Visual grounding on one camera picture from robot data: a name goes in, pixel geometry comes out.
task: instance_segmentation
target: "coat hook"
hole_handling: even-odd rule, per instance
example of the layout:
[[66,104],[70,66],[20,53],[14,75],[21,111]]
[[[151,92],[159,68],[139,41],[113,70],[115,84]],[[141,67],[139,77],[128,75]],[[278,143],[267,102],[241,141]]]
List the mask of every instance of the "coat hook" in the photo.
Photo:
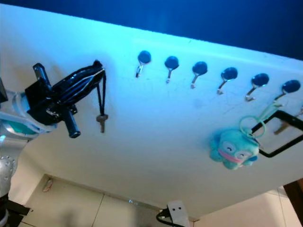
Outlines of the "coat hook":
[[193,66],[193,72],[194,72],[194,79],[191,82],[191,88],[194,89],[195,88],[195,82],[197,80],[197,78],[203,74],[207,73],[207,64],[204,61],[199,61],[197,62],[194,66]]
[[141,51],[140,52],[140,54],[138,55],[138,61],[139,61],[140,65],[137,68],[136,78],[138,78],[139,75],[141,74],[143,66],[145,64],[150,63],[151,60],[152,60],[151,53],[149,53],[148,51]]
[[218,95],[222,95],[223,94],[223,91],[222,91],[222,87],[223,85],[228,82],[228,81],[231,81],[233,79],[236,79],[238,76],[238,71],[236,68],[234,67],[229,67],[227,68],[226,70],[224,70],[222,73],[221,73],[221,77],[223,79],[223,83],[219,86],[218,90],[217,90],[217,94]]
[[173,70],[175,70],[176,68],[179,67],[179,60],[177,57],[175,56],[170,56],[166,59],[165,61],[165,66],[168,68],[169,70],[169,75],[167,77],[166,83],[170,82],[170,76],[171,76],[171,72]]
[[259,87],[264,87],[269,82],[269,76],[266,73],[260,73],[251,79],[252,89],[246,94],[245,100],[251,102],[255,97],[250,97],[251,93]]
[[289,80],[289,81],[285,82],[282,85],[282,94],[280,94],[279,96],[277,96],[275,98],[275,101],[277,101],[279,98],[283,97],[284,95],[286,95],[288,93],[292,93],[292,92],[295,92],[295,91],[299,90],[300,87],[301,87],[301,84],[296,79]]

